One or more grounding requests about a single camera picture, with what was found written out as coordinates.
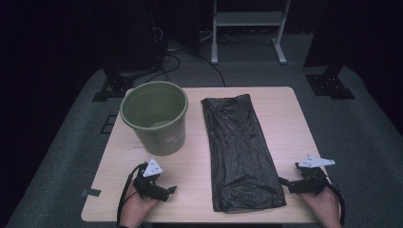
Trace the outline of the person's right hand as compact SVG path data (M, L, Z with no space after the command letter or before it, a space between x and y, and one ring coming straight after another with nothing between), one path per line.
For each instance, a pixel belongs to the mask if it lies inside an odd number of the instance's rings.
M342 228L336 194L325 187L318 195L303 193L298 196L312 211L322 228Z

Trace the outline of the person's left hand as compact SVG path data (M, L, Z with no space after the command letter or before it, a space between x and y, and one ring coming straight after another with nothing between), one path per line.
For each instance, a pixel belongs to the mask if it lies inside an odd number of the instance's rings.
M145 199L137 193L132 183L125 194L124 204L119 216L119 228L139 228L147 215L159 202L155 199Z

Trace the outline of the black metal stand base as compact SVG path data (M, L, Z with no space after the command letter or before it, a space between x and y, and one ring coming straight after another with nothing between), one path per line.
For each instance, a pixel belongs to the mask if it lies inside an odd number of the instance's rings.
M352 100L355 96L338 78L341 64L328 65L321 74L307 74L306 79L316 96L329 96L334 100Z
M123 98L134 85L133 78L121 75L116 68L104 68L104 74L106 80L101 90L94 94L93 102L106 102L109 98Z

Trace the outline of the green plastic bin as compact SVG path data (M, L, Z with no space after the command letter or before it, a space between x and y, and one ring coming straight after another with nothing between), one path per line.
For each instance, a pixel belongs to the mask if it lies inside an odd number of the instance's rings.
M148 153L169 156L184 144L187 108L188 98L181 87L150 82L127 91L120 114Z

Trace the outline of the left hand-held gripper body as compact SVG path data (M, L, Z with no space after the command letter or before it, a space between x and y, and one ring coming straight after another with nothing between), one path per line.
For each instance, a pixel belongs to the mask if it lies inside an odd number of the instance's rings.
M139 164L134 172L137 173L137 176L133 181L133 186L140 195L155 200L159 193L165 193L165 189L156 184L156 179L161 175L163 169L154 158L149 162Z

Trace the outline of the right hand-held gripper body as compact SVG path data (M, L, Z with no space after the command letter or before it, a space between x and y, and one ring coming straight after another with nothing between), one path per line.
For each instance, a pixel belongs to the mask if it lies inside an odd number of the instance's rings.
M334 165L335 163L334 160L308 155L303 161L296 163L296 168L302 179L291 181L292 186L303 187L306 189L306 193L319 194L328 183L321 167Z

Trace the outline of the black plastic garbage bag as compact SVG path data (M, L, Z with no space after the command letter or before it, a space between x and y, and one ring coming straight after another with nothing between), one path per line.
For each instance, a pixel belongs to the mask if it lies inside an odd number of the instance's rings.
M201 101L211 160L213 210L237 214L286 204L248 94Z

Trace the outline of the dark equipment cabinet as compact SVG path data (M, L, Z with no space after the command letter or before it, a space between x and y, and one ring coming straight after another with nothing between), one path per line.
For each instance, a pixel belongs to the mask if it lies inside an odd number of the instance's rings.
M155 43L148 0L108 0L112 12L114 47L123 60L138 70L155 69L160 49Z

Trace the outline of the white metal desk frame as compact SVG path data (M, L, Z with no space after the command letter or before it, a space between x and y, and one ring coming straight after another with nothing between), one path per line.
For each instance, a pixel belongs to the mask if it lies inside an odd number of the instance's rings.
M285 0L282 11L256 12L222 12L218 11L218 0L213 0L211 63L216 64L218 59L218 28L223 27L277 27L277 36L272 39L273 47L281 65L287 60L281 47L281 38L284 32L292 0Z

